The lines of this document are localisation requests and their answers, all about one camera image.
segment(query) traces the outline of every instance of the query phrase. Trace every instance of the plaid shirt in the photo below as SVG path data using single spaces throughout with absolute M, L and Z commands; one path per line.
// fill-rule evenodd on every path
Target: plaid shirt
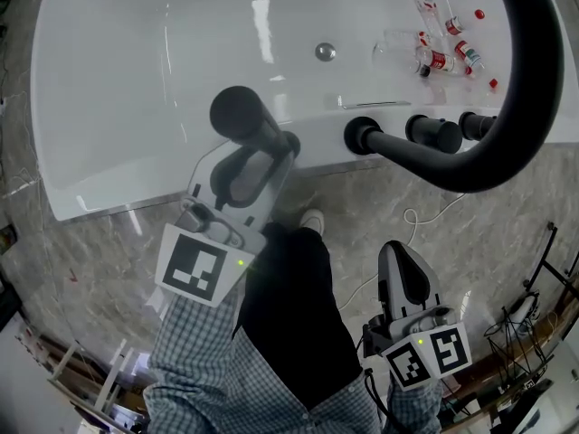
M 380 433 L 360 374 L 308 411 L 241 328 L 232 340 L 236 294 L 217 308 L 176 296 L 149 359 L 158 382 L 145 398 L 151 433 Z M 390 410 L 412 432 L 440 432 L 441 386 L 391 391 Z M 396 432 L 386 426 L 384 432 Z

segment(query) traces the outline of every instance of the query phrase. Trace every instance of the bottle label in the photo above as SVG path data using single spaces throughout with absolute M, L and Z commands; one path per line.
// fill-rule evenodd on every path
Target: bottle label
M 432 50 L 431 68 L 450 72 L 454 69 L 454 58 L 448 54 L 438 53 Z
M 432 38 L 429 33 L 426 33 L 425 31 L 420 31 L 417 33 L 417 35 L 418 35 L 418 42 L 420 43 L 420 45 L 424 47 L 430 47 L 432 45 Z
M 458 35 L 464 31 L 458 16 L 454 16 L 446 22 L 446 30 L 452 35 Z
M 438 11 L 434 0 L 414 0 L 418 11 L 435 12 Z
M 480 55 L 476 53 L 474 49 L 463 40 L 457 44 L 457 46 L 454 48 L 454 51 L 470 68 L 480 60 Z

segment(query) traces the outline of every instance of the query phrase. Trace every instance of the checkered sleeve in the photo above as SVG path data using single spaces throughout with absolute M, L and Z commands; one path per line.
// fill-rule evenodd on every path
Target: checkered sleeve
M 403 392 L 394 378 L 391 378 L 388 409 L 414 434 L 438 434 L 441 423 L 437 415 L 441 408 L 442 384 L 436 380 L 416 389 Z M 389 422 L 382 434 L 398 434 Z
M 235 290 L 216 308 L 176 296 L 149 359 L 157 383 L 145 390 L 148 432 L 221 430 Z

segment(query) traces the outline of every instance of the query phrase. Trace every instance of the black curved spout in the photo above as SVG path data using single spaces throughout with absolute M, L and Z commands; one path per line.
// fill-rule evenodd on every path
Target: black curved spout
M 466 153 L 449 155 L 362 126 L 346 138 L 358 154 L 378 153 L 440 188 L 474 193 L 515 176 L 551 129 L 563 87 L 563 40 L 552 0 L 503 0 L 512 38 L 507 97 L 492 129 Z M 536 38 L 540 28 L 540 39 Z M 549 60 L 537 68 L 536 60 Z

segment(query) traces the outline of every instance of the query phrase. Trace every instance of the black pants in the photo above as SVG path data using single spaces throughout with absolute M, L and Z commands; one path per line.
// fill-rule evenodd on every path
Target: black pants
M 248 273 L 242 326 L 273 371 L 308 410 L 362 371 L 337 311 L 329 253 L 308 228 L 271 223 L 268 246 Z

